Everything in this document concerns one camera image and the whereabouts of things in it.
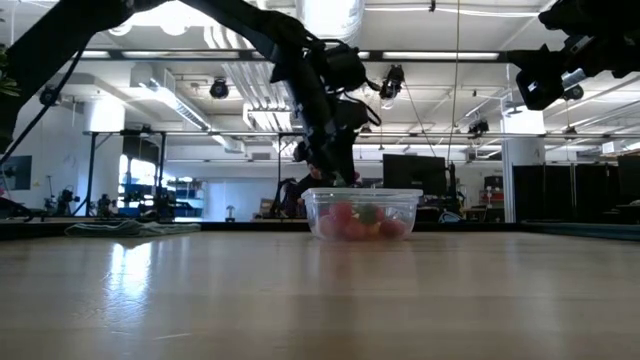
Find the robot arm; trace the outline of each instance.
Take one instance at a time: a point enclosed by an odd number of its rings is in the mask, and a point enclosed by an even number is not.
[[[516,81],[531,110],[544,110],[578,80],[611,71],[623,78],[640,70],[640,25],[637,0],[559,0],[538,18],[548,30],[567,36],[561,51],[508,52],[522,71]]]
[[[165,1],[60,0],[6,51],[4,74],[16,80],[20,96],[0,94],[0,152],[11,143],[21,107],[91,37]],[[271,81],[285,82],[305,131],[296,160],[313,156],[323,171],[353,184],[355,130],[368,122],[369,116],[364,103],[343,101],[339,95],[368,83],[358,49],[339,44],[327,50],[326,43],[298,20],[260,10],[243,0],[183,2],[245,37],[276,65]]]

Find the white ceiling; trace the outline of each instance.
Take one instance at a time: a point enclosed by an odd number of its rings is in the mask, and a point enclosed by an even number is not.
[[[368,0],[368,11],[365,11],[361,36],[358,46],[364,50],[455,50],[457,15],[453,13],[426,11],[384,12],[371,11],[376,7],[394,7],[403,5],[425,6],[428,1],[410,2],[407,0]],[[486,12],[536,12],[549,3],[549,0],[465,0],[463,9]],[[31,3],[16,1],[0,1],[0,14],[5,22],[0,24],[0,41],[9,44],[11,28],[15,38],[23,34],[37,19],[44,14],[45,8]],[[44,6],[52,6],[52,2],[38,2]],[[273,9],[289,9],[294,1],[269,0],[267,5]],[[438,6],[455,7],[452,0],[438,0]],[[15,11],[15,22],[11,21],[11,12]],[[546,31],[535,18],[498,18],[463,15],[460,18],[460,49],[496,51],[509,49],[535,49],[547,43],[552,49],[562,47],[564,36],[560,32]],[[115,37],[108,33],[96,35],[90,44],[91,48],[122,47],[130,49],[184,49],[207,48],[203,39],[202,28],[191,28],[182,36],[169,36],[157,27],[135,27],[123,37]],[[507,81],[507,67],[499,64],[460,64],[458,79],[455,79],[454,64],[402,64],[415,110],[422,119],[426,129],[431,131],[447,131],[452,120],[456,123],[471,109],[486,100],[486,97],[498,91],[514,87]],[[140,99],[136,89],[130,89],[129,76],[132,63],[81,63],[79,73],[90,73],[101,80],[120,89],[131,98],[132,106],[141,106],[144,111],[133,112],[129,122],[147,122],[162,129],[180,130],[184,124],[178,115],[162,104],[149,99]],[[168,69],[177,80],[177,90],[203,113],[210,116],[211,121],[220,130],[245,130],[241,120],[244,100],[232,89],[227,100],[213,100],[208,94],[208,85],[216,76],[224,76],[225,72],[219,63],[168,62],[155,63],[157,69]],[[372,79],[381,79],[388,71],[389,64],[368,63],[368,75]],[[515,78],[517,68],[510,67],[511,79]],[[585,98],[607,90],[623,81],[635,77],[632,74],[626,79],[613,79],[609,73],[603,73],[582,85],[586,90]],[[455,84],[457,84],[456,107],[453,109]],[[380,110],[385,131],[418,130],[416,111],[405,90],[399,95],[391,110]],[[595,117],[640,99],[640,81],[632,83],[619,91],[613,92],[577,107],[568,112],[552,116],[565,107],[558,104],[545,111],[545,124],[548,131],[556,131],[569,123]],[[376,99],[367,99],[374,109],[379,107]],[[493,101],[482,109],[492,126],[498,130],[500,111],[499,102]],[[633,124],[639,128],[630,128]],[[466,130],[468,121],[462,121],[462,131]],[[584,131],[606,132],[627,127],[626,131],[640,130],[640,117],[630,112],[622,117],[610,119],[599,126]]]

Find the camera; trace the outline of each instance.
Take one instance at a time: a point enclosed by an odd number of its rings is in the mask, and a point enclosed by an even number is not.
[[[211,97],[214,99],[218,99],[218,100],[226,99],[227,96],[229,96],[229,87],[227,86],[227,79],[217,78],[213,80],[213,85],[211,85],[209,94],[211,94]]]
[[[380,98],[382,100],[395,99],[402,91],[402,83],[404,82],[404,70],[401,65],[391,65],[387,78],[382,83],[380,89]]]

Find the ceiling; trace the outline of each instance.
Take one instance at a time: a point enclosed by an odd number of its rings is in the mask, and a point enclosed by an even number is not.
[[[367,0],[357,45],[363,50],[444,50],[455,51],[457,46],[458,15],[450,12],[417,11],[415,7],[424,7],[427,1],[408,0]],[[0,1],[4,11],[0,16],[5,20],[0,24],[0,41],[11,43],[11,34],[19,38],[46,11],[53,6],[52,1],[22,2]],[[270,9],[295,13],[295,2],[287,0],[268,0]],[[442,9],[455,8],[452,0],[438,0]],[[490,13],[527,13],[538,12],[549,5],[549,0],[464,0],[461,8]],[[15,20],[11,21],[12,11]],[[460,16],[459,48],[473,51],[501,51],[510,49],[536,49],[548,44],[552,49],[560,49],[564,36],[560,32],[550,32],[543,28],[534,17],[504,18],[485,16]],[[126,48],[126,49],[206,49],[202,27],[192,27],[181,36],[170,36],[158,27],[134,27],[125,36],[114,36],[108,32],[96,35],[90,48]],[[504,90],[514,88],[513,79],[518,69],[503,64],[434,64],[402,63],[408,89],[404,89],[395,100],[391,109],[381,109],[379,98],[363,92],[360,96],[376,110],[383,120],[382,131],[426,131],[448,132],[455,124],[461,131],[472,121],[465,118],[471,110],[484,104],[479,116],[486,118],[491,131],[499,131],[502,112],[500,101],[491,99]],[[131,125],[149,123],[157,129],[183,130],[183,119],[166,105],[145,98],[140,88],[131,87],[130,62],[81,62],[77,73],[92,74],[96,78],[119,89],[126,96],[129,110],[127,122]],[[229,77],[219,62],[156,62],[155,71],[168,70],[176,79],[176,92],[206,114],[208,121],[218,130],[249,130],[242,120],[243,98],[231,79],[230,96],[225,100],[214,100],[209,95],[209,87],[216,77]],[[369,78],[380,81],[387,73],[388,63],[367,63]],[[631,74],[625,79],[614,79],[609,73],[602,73],[581,85],[585,89],[585,98],[596,97],[593,101],[575,104],[557,102],[544,112],[547,131],[560,131],[567,124],[594,118],[629,105],[640,99],[640,78]],[[625,84],[617,91],[599,96],[601,92]],[[92,94],[71,94],[91,96]],[[598,124],[579,129],[583,132],[640,132],[640,116],[631,107],[629,112],[612,117]],[[376,143],[380,139],[362,139],[363,143]],[[402,143],[403,139],[388,141]],[[412,143],[427,143],[426,139],[411,139]],[[215,144],[208,137],[189,139],[181,137],[171,141],[174,144],[209,145]],[[465,143],[454,140],[454,143]],[[549,143],[562,144],[563,141]],[[581,145],[598,145],[593,140]]]

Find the desk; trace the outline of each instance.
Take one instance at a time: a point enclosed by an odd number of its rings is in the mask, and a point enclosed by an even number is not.
[[[463,209],[465,220],[474,222],[504,222],[504,208]]]
[[[526,233],[145,241],[0,242],[2,358],[640,356],[636,243]]]

